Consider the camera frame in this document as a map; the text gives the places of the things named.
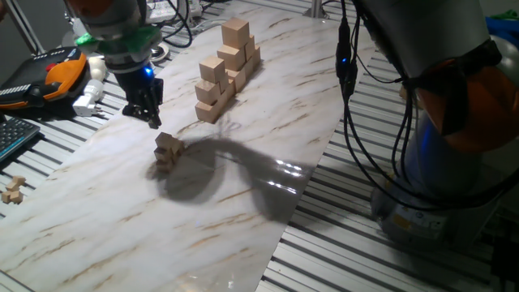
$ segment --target metal frame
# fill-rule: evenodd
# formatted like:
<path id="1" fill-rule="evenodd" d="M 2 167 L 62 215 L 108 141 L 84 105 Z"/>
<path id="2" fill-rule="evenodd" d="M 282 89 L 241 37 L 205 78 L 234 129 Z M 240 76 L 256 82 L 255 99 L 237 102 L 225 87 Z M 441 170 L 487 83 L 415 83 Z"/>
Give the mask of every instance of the metal frame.
<path id="1" fill-rule="evenodd" d="M 2 1 L 3 5 L 7 8 L 7 12 L 13 19 L 16 29 L 18 29 L 18 32 L 24 39 L 25 44 L 27 45 L 29 50 L 35 55 L 43 54 L 45 52 L 45 49 L 43 49 L 43 46 L 38 40 L 36 33 L 34 33 L 34 31 L 32 30 L 31 24 L 29 24 L 27 18 L 25 17 L 25 14 L 22 12 L 22 9 L 18 5 L 18 2 L 16 0 L 0 1 Z"/>
<path id="2" fill-rule="evenodd" d="M 303 13 L 303 15 L 311 18 L 329 19 L 330 16 L 326 14 L 322 6 L 323 0 L 312 0 L 311 8 Z"/>

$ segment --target wooden block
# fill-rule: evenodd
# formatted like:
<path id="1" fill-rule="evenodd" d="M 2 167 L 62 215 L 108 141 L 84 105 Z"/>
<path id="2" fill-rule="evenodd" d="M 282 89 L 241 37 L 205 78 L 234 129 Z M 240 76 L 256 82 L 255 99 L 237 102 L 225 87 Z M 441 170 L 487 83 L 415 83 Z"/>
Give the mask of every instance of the wooden block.
<path id="1" fill-rule="evenodd" d="M 227 74 L 229 75 L 229 79 L 234 81 L 234 87 L 236 92 L 241 92 L 247 83 L 247 77 L 245 76 L 245 70 L 241 71 L 232 71 L 228 70 Z"/>
<path id="2" fill-rule="evenodd" d="M 6 186 L 6 189 L 8 191 L 18 191 L 19 190 L 19 184 L 17 184 L 16 182 L 9 182 Z"/>
<path id="3" fill-rule="evenodd" d="M 5 204 L 9 204 L 11 202 L 11 192 L 10 191 L 4 191 L 2 193 L 2 202 Z"/>
<path id="4" fill-rule="evenodd" d="M 245 71 L 245 77 L 247 78 L 247 81 L 250 80 L 252 73 L 254 73 L 254 57 L 245 63 L 243 70 Z"/>
<path id="5" fill-rule="evenodd" d="M 258 45 L 255 47 L 254 54 L 252 55 L 252 62 L 254 63 L 254 69 L 261 63 L 261 51 Z"/>
<path id="6" fill-rule="evenodd" d="M 195 106 L 196 116 L 200 121 L 214 123 L 220 117 L 221 111 L 224 109 L 227 101 L 236 94 L 233 80 L 229 80 L 230 85 L 224 93 L 221 94 L 218 101 L 213 105 L 207 105 L 199 102 Z"/>
<path id="7" fill-rule="evenodd" d="M 212 105 L 199 102 L 195 105 L 196 116 L 200 121 L 214 123 L 220 115 L 220 108 L 219 101 Z"/>
<path id="8" fill-rule="evenodd" d="M 223 45 L 217 51 L 218 58 L 224 59 L 225 69 L 240 71 L 245 64 L 245 48 L 235 49 L 228 45 Z"/>
<path id="9" fill-rule="evenodd" d="M 25 178 L 21 175 L 15 175 L 12 181 L 18 184 L 19 186 L 23 186 L 23 184 L 25 183 Z"/>
<path id="10" fill-rule="evenodd" d="M 173 152 L 170 149 L 166 148 L 158 148 L 153 151 L 155 153 L 155 158 L 158 161 L 170 161 L 173 157 Z"/>
<path id="11" fill-rule="evenodd" d="M 225 73 L 225 78 L 218 82 L 218 86 L 220 88 L 220 94 L 222 94 L 229 86 L 229 76 L 227 75 L 227 72 Z"/>
<path id="12" fill-rule="evenodd" d="M 169 149 L 174 145 L 174 140 L 175 138 L 172 135 L 162 132 L 155 139 L 155 143 L 157 143 L 158 148 Z"/>
<path id="13" fill-rule="evenodd" d="M 24 194 L 22 194 L 20 191 L 13 191 L 10 195 L 11 202 L 15 204 L 20 204 L 24 200 Z"/>
<path id="14" fill-rule="evenodd" d="M 224 80 L 225 62 L 223 59 L 215 56 L 209 56 L 200 63 L 200 76 L 203 80 L 209 81 L 213 84 Z"/>
<path id="15" fill-rule="evenodd" d="M 181 140 L 175 139 L 175 143 L 171 148 L 173 155 L 181 155 L 184 152 L 184 143 Z"/>
<path id="16" fill-rule="evenodd" d="M 165 173 L 169 173 L 173 169 L 173 162 L 171 160 L 157 161 L 155 165 L 157 166 L 157 170 Z"/>
<path id="17" fill-rule="evenodd" d="M 214 84 L 206 80 L 201 80 L 195 85 L 196 98 L 203 103 L 211 105 L 220 97 L 221 90 L 219 84 Z"/>
<path id="18" fill-rule="evenodd" d="M 221 36 L 224 45 L 241 49 L 249 41 L 249 22 L 242 19 L 232 18 L 221 25 Z"/>
<path id="19" fill-rule="evenodd" d="M 254 41 L 254 36 L 250 35 L 249 36 L 249 41 L 245 45 L 245 59 L 247 61 L 249 61 L 252 58 L 252 55 L 255 52 L 255 46 L 256 46 L 256 43 Z"/>
<path id="20" fill-rule="evenodd" d="M 236 95 L 236 85 L 234 84 L 234 80 L 229 79 L 229 87 L 225 91 L 225 95 L 227 101 Z"/>

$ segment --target metal grating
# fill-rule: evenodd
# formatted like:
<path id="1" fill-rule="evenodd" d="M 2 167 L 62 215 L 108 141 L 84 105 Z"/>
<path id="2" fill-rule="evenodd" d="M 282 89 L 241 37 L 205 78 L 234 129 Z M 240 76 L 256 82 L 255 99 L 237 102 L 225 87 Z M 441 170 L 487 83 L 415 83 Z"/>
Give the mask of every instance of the metal grating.
<path id="1" fill-rule="evenodd" d="M 368 70 L 379 79 L 398 77 L 378 52 Z M 386 170 L 405 108 L 399 89 L 365 74 L 350 102 L 361 141 Z M 353 136 L 351 141 L 380 178 Z M 345 145 L 341 120 L 257 291 L 491 290 L 492 246 L 476 243 L 466 253 L 410 251 L 392 242 L 371 215 L 373 188 Z"/>

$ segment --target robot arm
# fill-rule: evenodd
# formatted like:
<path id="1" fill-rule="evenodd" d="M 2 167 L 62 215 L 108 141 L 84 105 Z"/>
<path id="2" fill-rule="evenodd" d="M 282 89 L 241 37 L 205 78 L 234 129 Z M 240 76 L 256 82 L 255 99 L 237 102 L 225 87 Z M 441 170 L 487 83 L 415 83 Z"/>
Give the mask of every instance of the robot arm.
<path id="1" fill-rule="evenodd" d="M 149 61 L 151 48 L 161 42 L 160 29 L 147 26 L 145 0 L 67 0 L 88 34 L 76 43 L 86 53 L 105 55 L 127 95 L 122 114 L 161 125 L 158 106 L 162 103 L 163 80 L 155 78 Z"/>
<path id="2" fill-rule="evenodd" d="M 438 132 L 461 152 L 519 135 L 515 71 L 502 70 L 475 0 L 354 0 L 377 45 L 416 92 Z M 511 60 L 504 56 L 509 65 Z"/>

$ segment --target wire bundle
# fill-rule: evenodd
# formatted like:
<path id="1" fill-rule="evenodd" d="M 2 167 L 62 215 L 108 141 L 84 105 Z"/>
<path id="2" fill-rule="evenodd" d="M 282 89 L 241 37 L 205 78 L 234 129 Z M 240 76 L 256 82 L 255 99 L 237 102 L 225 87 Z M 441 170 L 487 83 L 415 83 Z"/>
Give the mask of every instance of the wire bundle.
<path id="1" fill-rule="evenodd" d="M 352 31 L 351 39 L 350 39 L 350 45 L 353 50 L 353 57 L 350 60 L 350 64 L 356 64 L 357 59 L 358 59 L 360 61 L 360 63 L 362 64 L 362 66 L 364 67 L 364 69 L 366 70 L 366 72 L 368 73 L 368 75 L 382 83 L 390 84 L 390 83 L 398 83 L 401 81 L 405 81 L 407 78 L 405 77 L 403 70 L 401 68 L 399 68 L 398 64 L 394 64 L 394 65 L 402 77 L 399 79 L 395 79 L 393 81 L 383 81 L 383 80 L 379 80 L 376 77 L 374 77 L 373 74 L 370 73 L 369 70 L 366 68 L 366 66 L 364 65 L 362 60 L 360 58 L 358 58 L 357 48 L 358 48 L 358 34 L 359 34 L 359 27 L 360 27 L 360 19 L 363 18 L 366 21 L 367 16 L 365 13 L 363 15 L 361 15 L 361 13 L 360 13 L 360 11 L 362 11 L 362 9 L 363 9 L 362 4 L 358 3 L 356 0 L 354 0 L 354 4 L 355 4 L 355 7 L 357 8 L 357 20 L 355 21 L 354 29 Z M 345 0 L 341 0 L 341 8 L 342 8 L 342 19 L 345 20 L 346 19 Z M 395 144 L 393 145 L 393 148 L 392 148 L 391 162 L 392 162 L 392 169 L 393 169 L 394 174 L 399 178 L 400 178 L 400 176 L 402 176 L 403 179 L 405 181 L 407 181 L 410 185 L 410 181 L 407 177 L 407 173 L 405 172 L 405 153 L 406 153 L 407 145 L 409 143 L 409 138 L 410 138 L 411 125 L 412 125 L 412 121 L 413 121 L 413 105 L 414 105 L 414 103 L 416 103 L 416 96 L 414 95 L 413 90 L 410 89 L 409 87 L 406 87 L 406 90 L 408 93 L 408 98 L 407 98 L 407 102 L 405 105 L 404 118 L 402 119 L 402 123 L 401 123 L 400 129 L 398 131 L 397 138 L 395 140 Z M 343 101 L 345 103 L 345 109 L 344 109 L 344 112 L 345 112 L 344 113 L 344 115 L 345 115 L 345 117 L 344 117 L 345 142 L 350 151 L 352 158 L 355 160 L 355 163 L 358 165 L 358 167 L 362 171 L 362 173 L 364 175 L 366 175 L 367 179 L 377 189 L 379 189 L 386 196 L 388 196 L 389 198 L 391 198 L 392 200 L 394 200 L 395 202 L 397 202 L 398 204 L 400 204 L 404 207 L 412 208 L 415 210 L 421 210 L 421 211 L 446 211 L 446 210 L 452 210 L 452 209 L 477 208 L 477 207 L 481 207 L 486 204 L 489 204 L 493 200 L 499 199 L 501 196 L 506 194 L 512 188 L 514 188 L 517 185 L 517 183 L 519 182 L 519 170 L 516 170 L 512 175 L 510 175 L 504 181 L 498 183 L 497 185 L 495 185 L 493 187 L 490 187 L 489 189 L 487 189 L 481 193 L 472 195 L 470 197 L 452 198 L 452 199 L 437 199 L 437 198 L 433 198 L 430 196 L 426 196 L 426 195 L 417 193 L 414 190 L 410 190 L 407 187 L 404 187 L 400 183 L 396 182 L 384 170 L 382 170 L 379 167 L 379 165 L 373 160 L 373 158 L 367 152 L 367 150 L 364 148 L 362 141 L 358 137 L 358 134 L 355 130 L 354 122 L 352 120 L 350 107 L 349 107 L 350 93 L 346 93 L 346 87 L 342 88 L 342 97 L 343 97 Z M 415 107 L 415 114 L 416 114 L 415 131 L 418 131 L 418 107 L 417 106 Z M 422 202 L 425 202 L 434 207 L 424 208 L 424 207 L 419 207 L 416 205 L 408 204 L 406 202 L 403 202 L 399 198 L 395 197 L 394 195 L 392 195 L 391 193 L 386 191 L 386 189 L 384 187 L 379 185 L 373 179 L 373 177 L 366 171 L 364 165 L 362 165 L 360 160 L 357 158 L 357 155 L 354 153 L 354 150 L 351 147 L 350 138 L 348 136 L 348 125 L 350 126 L 351 133 L 352 133 L 353 137 L 355 138 L 355 141 L 357 142 L 358 146 L 361 148 L 362 153 L 366 156 L 368 161 L 375 167 L 375 169 L 384 176 L 385 179 L 387 179 L 394 187 L 397 187 L 398 189 L 404 191 L 410 197 L 420 200 Z M 402 139 L 403 134 L 404 134 L 403 145 L 402 145 L 402 151 L 401 151 L 401 156 L 400 156 L 400 161 L 401 161 L 401 174 L 400 174 L 400 172 L 398 171 L 398 168 L 397 168 L 396 156 L 397 156 L 397 146 L 400 143 L 400 140 Z"/>
<path id="2" fill-rule="evenodd" d="M 178 12 L 178 8 L 171 2 L 171 0 L 166 0 L 166 1 L 169 3 L 171 8 L 173 8 L 173 10 L 175 11 L 175 16 L 171 20 L 168 20 L 168 21 L 173 22 L 178 17 L 180 19 L 180 26 L 178 26 L 172 33 L 169 33 L 168 35 L 164 36 L 163 40 L 165 43 L 170 44 L 177 48 L 181 48 L 181 49 L 188 48 L 193 43 L 193 33 L 191 32 L 191 29 L 189 28 L 189 25 L 187 24 L 187 17 L 189 16 L 189 11 L 190 11 L 189 0 L 185 0 L 186 1 L 186 15 L 185 16 L 180 15 L 180 13 Z M 158 24 L 158 26 L 163 27 L 163 26 L 165 26 L 165 24 L 164 23 Z M 189 41 L 186 44 L 177 44 L 177 43 L 174 43 L 174 42 L 168 40 L 169 37 L 176 35 L 184 28 L 187 30 L 187 34 L 189 36 Z"/>

